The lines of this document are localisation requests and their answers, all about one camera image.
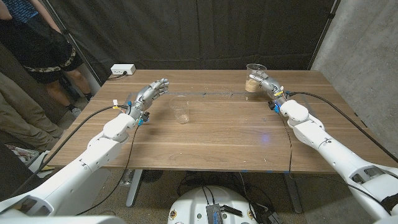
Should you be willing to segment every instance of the table leg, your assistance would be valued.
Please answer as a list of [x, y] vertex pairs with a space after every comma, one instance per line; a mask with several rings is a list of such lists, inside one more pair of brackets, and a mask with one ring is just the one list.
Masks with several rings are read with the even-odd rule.
[[131, 180], [129, 194], [127, 196], [127, 202], [126, 202], [127, 207], [132, 207], [134, 205], [134, 201], [136, 199], [139, 190], [141, 175], [142, 175], [142, 170], [137, 170], [137, 169], [134, 170], [134, 175]]
[[297, 190], [296, 182], [289, 177], [289, 174], [284, 174], [284, 179], [289, 192], [290, 200], [292, 201], [293, 210], [295, 213], [302, 213], [303, 208], [300, 203], [299, 192]]

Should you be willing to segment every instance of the gray concrete wall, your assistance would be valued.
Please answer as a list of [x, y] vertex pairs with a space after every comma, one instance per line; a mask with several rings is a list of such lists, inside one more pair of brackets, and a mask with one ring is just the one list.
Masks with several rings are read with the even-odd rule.
[[396, 156], [397, 48], [397, 0], [342, 0], [312, 66]]

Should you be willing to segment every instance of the metal robotic hand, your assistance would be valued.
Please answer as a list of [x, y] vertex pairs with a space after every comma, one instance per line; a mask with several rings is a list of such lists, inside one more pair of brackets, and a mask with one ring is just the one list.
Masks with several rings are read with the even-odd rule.
[[147, 110], [156, 98], [169, 91], [169, 81], [166, 78], [155, 81], [149, 86], [145, 86], [138, 94], [133, 107], [138, 107], [142, 111]]
[[260, 87], [265, 90], [269, 97], [271, 97], [273, 100], [282, 94], [282, 91], [284, 90], [284, 87], [281, 86], [277, 80], [269, 77], [265, 72], [252, 73], [250, 74], [250, 78], [256, 82], [259, 82]]

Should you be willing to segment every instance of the white power strip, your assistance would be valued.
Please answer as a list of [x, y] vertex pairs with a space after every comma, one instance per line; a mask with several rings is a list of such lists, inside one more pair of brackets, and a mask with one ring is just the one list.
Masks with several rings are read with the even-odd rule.
[[136, 71], [136, 66], [134, 64], [114, 64], [111, 71], [113, 75], [123, 75], [123, 72], [132, 75]]

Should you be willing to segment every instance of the metal pole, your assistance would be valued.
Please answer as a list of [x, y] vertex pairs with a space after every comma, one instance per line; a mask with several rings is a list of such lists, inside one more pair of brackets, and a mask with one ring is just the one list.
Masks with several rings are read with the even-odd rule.
[[83, 54], [83, 52], [81, 51], [80, 47], [78, 46], [78, 44], [76, 43], [75, 38], [73, 38], [73, 36], [71, 35], [71, 33], [69, 32], [69, 30], [65, 27], [65, 25], [63, 24], [63, 22], [61, 21], [61, 18], [59, 18], [58, 14], [55, 12], [54, 8], [52, 7], [52, 5], [50, 4], [49, 0], [43, 0], [43, 4], [44, 6], [47, 8], [47, 10], [49, 10], [50, 15], [53, 17], [55, 23], [58, 25], [58, 27], [60, 28], [61, 32], [63, 35], [66, 35], [66, 38], [69, 40], [69, 43], [72, 44], [72, 46], [76, 49], [76, 51], [78, 52], [78, 54], [81, 56], [81, 58], [83, 59], [84, 63], [87, 65], [88, 69], [90, 70], [91, 74], [94, 76], [95, 80], [98, 82], [98, 84], [101, 86], [102, 85], [102, 81], [99, 78], [99, 76], [97, 75], [97, 73], [94, 71], [94, 68], [91, 66], [91, 64], [88, 62], [87, 58], [85, 57], [85, 55]]
[[325, 25], [325, 27], [323, 28], [321, 37], [319, 38], [318, 43], [317, 43], [317, 46], [315, 47], [315, 50], [314, 50], [314, 52], [313, 52], [313, 54], [312, 54], [311, 61], [310, 61], [310, 63], [308, 64], [307, 70], [311, 69], [313, 62], [315, 61], [315, 57], [317, 56], [318, 51], [319, 51], [319, 49], [320, 49], [320, 47], [321, 47], [321, 44], [322, 44], [322, 42], [323, 42], [323, 39], [324, 39], [325, 36], [326, 36], [326, 32], [327, 32], [328, 29], [329, 29], [331, 20], [333, 19], [333, 17], [334, 17], [335, 14], [336, 14], [337, 7], [338, 7], [338, 5], [340, 4], [340, 1], [341, 1], [341, 0], [335, 0], [335, 2], [333, 3], [333, 5], [332, 5], [332, 7], [331, 7], [330, 13], [329, 13], [329, 15], [328, 15], [328, 20], [326, 21], [326, 25]]

